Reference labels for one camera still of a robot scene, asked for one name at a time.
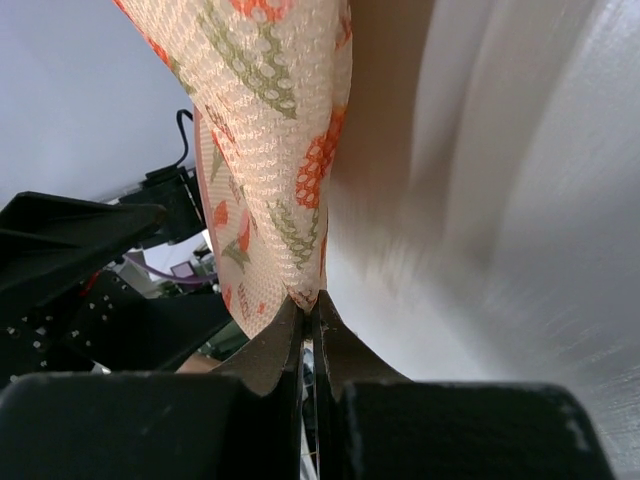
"white textured fabric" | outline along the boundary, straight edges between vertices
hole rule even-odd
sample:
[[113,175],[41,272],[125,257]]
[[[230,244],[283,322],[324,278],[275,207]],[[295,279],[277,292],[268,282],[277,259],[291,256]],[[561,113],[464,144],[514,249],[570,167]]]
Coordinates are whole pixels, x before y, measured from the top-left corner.
[[286,293],[309,310],[351,81],[346,0],[116,3],[201,113],[200,185],[232,315],[252,336]]

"wire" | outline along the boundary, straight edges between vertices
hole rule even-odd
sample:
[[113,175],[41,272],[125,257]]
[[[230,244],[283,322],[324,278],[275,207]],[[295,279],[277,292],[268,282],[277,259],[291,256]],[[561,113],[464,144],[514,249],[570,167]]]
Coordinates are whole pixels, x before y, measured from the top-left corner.
[[175,282],[175,283],[182,283],[184,285],[201,285],[203,283],[217,282],[218,281],[218,274],[217,273],[212,273],[211,275],[206,275],[204,277],[197,277],[197,278],[193,278],[193,277],[186,277],[186,278],[184,278],[184,277],[176,277],[175,275],[169,275],[168,273],[164,273],[164,272],[161,272],[160,270],[156,270],[152,266],[147,265],[144,261],[139,260],[138,258],[136,258],[134,255],[125,254],[123,256],[124,256],[124,258],[129,260],[131,263],[136,264],[137,266],[139,266],[143,270],[146,270],[149,273],[153,273],[154,275],[156,275],[156,276],[158,276],[160,278],[164,278],[165,280],[171,280],[172,282]]
[[187,135],[184,133],[184,124],[182,123],[182,117],[187,117],[193,122],[193,114],[189,110],[182,108],[176,112],[176,123],[178,124],[178,130],[180,130],[180,136],[182,137],[182,143],[184,145],[184,153],[178,159],[178,161],[174,163],[174,166],[176,167],[184,162],[185,158],[187,158],[187,155],[189,154],[189,141],[187,140]]

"black metal part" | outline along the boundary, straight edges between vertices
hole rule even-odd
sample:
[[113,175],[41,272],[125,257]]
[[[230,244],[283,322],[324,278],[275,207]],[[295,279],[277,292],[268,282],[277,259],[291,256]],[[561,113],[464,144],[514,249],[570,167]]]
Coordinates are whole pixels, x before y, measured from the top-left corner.
[[9,203],[0,213],[0,389],[27,373],[91,370],[94,361],[175,371],[231,320],[220,295],[147,300],[101,271],[163,216],[162,207],[37,193]]
[[352,384],[340,410],[344,478],[613,478],[584,409],[556,386]]
[[316,467],[324,478],[341,478],[345,452],[338,402],[345,384],[409,380],[381,360],[345,326],[326,291],[318,295],[311,318],[317,415]]
[[0,399],[0,478],[297,478],[302,322],[285,301],[210,375],[23,377]]
[[2,325],[55,299],[160,226],[162,207],[18,194],[0,212]]
[[204,210],[195,174],[186,168],[170,166],[147,174],[140,190],[119,199],[121,204],[162,205],[167,212],[157,232],[140,240],[144,248],[161,243],[180,243],[206,228]]
[[146,299],[113,272],[102,272],[63,344],[111,371],[176,371],[231,316],[221,295]]

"green leaf pattern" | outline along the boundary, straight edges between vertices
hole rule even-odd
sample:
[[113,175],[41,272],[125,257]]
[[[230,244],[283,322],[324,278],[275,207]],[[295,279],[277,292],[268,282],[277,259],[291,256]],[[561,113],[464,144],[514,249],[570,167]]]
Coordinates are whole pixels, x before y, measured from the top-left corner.
[[176,78],[180,82],[180,85],[182,85],[182,88],[184,88],[184,91],[187,92],[187,95],[192,95],[196,93],[196,89],[193,88],[191,85],[189,85],[187,81],[183,79],[182,76],[180,75],[180,70],[182,69],[182,65],[178,60],[176,60],[172,56],[169,56],[169,68],[171,69],[171,72],[176,76]]
[[271,221],[280,232],[280,238],[294,255],[294,263],[298,270],[309,261],[313,253],[313,244],[318,237],[318,218],[320,210],[314,209],[311,227],[306,235],[301,235],[293,221],[291,209],[282,200],[276,200],[275,205],[267,203]]
[[233,240],[229,245],[227,245],[224,250],[222,250],[223,257],[229,257],[231,260],[236,262],[244,273],[245,263],[251,263],[251,259],[247,252],[243,252],[240,250],[238,245],[238,240]]
[[260,52],[261,61],[256,64],[252,60],[253,52],[243,50],[231,41],[229,27],[211,0],[205,2],[204,13],[198,15],[198,22],[213,48],[249,90],[285,117],[296,118],[292,81],[282,60],[282,44],[273,36],[271,23],[258,24],[260,37],[267,41],[268,50]]

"white surface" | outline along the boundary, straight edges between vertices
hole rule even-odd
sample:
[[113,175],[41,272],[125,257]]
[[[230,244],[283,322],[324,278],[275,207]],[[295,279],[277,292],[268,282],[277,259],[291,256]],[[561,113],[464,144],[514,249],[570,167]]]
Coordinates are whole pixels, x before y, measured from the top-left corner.
[[640,4],[352,6],[339,311],[413,378],[567,386],[640,478]]
[[110,0],[0,0],[0,45],[0,206],[97,199],[182,154],[191,102]]

